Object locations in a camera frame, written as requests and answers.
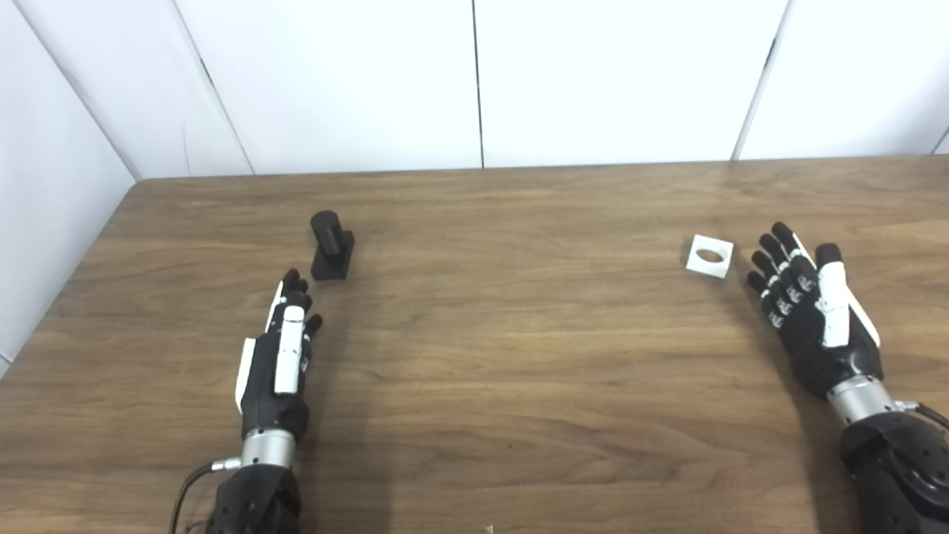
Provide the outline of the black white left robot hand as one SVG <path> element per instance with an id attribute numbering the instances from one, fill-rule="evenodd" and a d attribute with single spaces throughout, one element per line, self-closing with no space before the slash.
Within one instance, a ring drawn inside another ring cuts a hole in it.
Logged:
<path id="1" fill-rule="evenodd" d="M 242 416 L 244 438 L 281 430 L 300 442 L 308 430 L 305 372 L 312 341 L 321 328 L 308 283 L 297 269 L 287 271 L 272 298 L 264 331 L 244 340 L 235 382 L 235 403 Z"/>

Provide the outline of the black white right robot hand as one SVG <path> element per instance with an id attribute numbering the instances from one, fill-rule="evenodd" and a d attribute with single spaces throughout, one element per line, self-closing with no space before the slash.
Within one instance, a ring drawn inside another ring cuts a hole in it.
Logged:
<path id="1" fill-rule="evenodd" d="M 797 382 L 826 399 L 847 380 L 884 378 L 880 334 L 848 284 L 841 249 L 809 254 L 783 222 L 759 237 L 747 283 L 789 356 Z"/>

